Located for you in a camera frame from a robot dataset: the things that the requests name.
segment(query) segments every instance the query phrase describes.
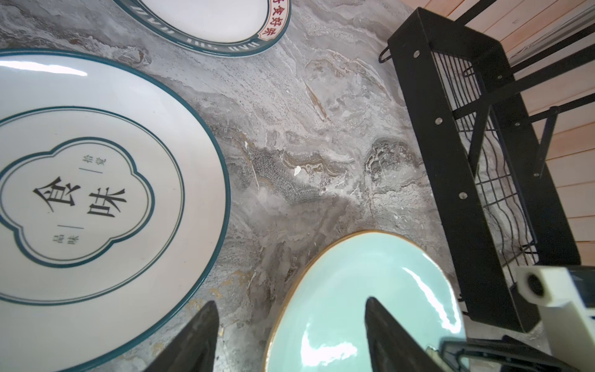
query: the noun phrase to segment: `marble surface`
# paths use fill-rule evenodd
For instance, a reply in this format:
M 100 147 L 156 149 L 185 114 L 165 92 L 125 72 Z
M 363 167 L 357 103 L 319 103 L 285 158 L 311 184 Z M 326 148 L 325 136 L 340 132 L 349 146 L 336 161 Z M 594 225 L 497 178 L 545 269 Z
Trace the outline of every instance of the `marble surface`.
M 293 2 L 263 54 L 217 58 L 153 35 L 110 0 L 0 0 L 0 48 L 54 48 L 116 60 L 179 93 L 219 142 L 231 180 L 225 244 L 206 282 L 164 327 L 96 371 L 142 371 L 208 300 L 221 328 L 216 371 L 259 371 L 292 281 L 323 247 L 361 229 L 402 234 L 456 287 L 388 37 L 398 0 Z M 474 337 L 502 330 L 466 319 Z M 547 349 L 542 329 L 516 335 Z

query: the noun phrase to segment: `black wire grid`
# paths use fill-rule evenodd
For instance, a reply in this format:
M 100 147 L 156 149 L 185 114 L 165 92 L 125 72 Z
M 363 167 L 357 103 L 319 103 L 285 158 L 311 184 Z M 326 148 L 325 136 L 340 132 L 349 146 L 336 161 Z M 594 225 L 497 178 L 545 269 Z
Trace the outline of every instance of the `black wire grid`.
M 481 77 L 475 74 L 469 61 L 438 52 L 433 52 L 433 57 L 452 110 L 480 97 L 478 79 Z M 467 154 L 475 116 L 476 113 L 473 113 L 456 120 L 457 131 Z M 490 117 L 481 147 L 475 185 L 506 281 L 512 286 L 516 283 L 514 267 L 534 265 L 538 256 L 527 217 Z

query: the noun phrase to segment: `dish rack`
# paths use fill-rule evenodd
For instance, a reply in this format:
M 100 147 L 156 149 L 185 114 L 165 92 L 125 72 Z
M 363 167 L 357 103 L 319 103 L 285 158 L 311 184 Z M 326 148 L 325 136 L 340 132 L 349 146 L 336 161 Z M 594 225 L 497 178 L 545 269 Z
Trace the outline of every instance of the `dish rack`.
M 595 95 L 530 117 L 519 93 L 594 60 L 595 46 L 515 80 L 578 36 L 511 67 L 498 41 L 464 26 L 493 2 L 456 21 L 418 8 L 378 60 L 394 62 L 468 315 L 528 332 L 539 314 L 515 267 L 581 263 L 545 159 L 557 115 Z M 540 143 L 531 124 L 544 118 Z

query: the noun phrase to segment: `oval plate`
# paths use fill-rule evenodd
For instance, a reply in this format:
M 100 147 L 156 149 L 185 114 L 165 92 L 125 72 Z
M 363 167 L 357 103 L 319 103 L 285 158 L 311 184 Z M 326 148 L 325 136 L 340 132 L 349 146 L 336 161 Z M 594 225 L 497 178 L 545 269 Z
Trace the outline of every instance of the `oval plate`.
M 245 57 L 285 33 L 291 0 L 114 0 L 145 27 L 196 52 Z
M 365 303 L 376 297 L 423 350 L 465 340 L 450 283 L 415 243 L 363 231 L 325 248 L 308 264 L 271 331 L 263 371 L 371 371 Z
M 86 370 L 204 281 L 223 155 L 181 97 L 103 58 L 4 50 L 0 81 L 0 370 Z

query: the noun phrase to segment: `plate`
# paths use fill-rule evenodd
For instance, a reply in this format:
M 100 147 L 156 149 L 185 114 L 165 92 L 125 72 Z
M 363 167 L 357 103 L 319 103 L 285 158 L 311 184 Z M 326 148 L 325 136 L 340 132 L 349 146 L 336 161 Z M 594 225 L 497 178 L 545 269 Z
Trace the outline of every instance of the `plate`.
M 376 297 L 423 350 L 465 340 L 450 283 L 415 243 L 364 231 L 325 248 L 285 298 L 263 371 L 372 371 L 365 303 Z
M 285 33 L 291 0 L 114 0 L 149 30 L 191 49 L 245 57 L 272 47 Z
M 85 370 L 204 281 L 225 162 L 188 103 L 124 65 L 4 50 L 0 81 L 0 370 Z

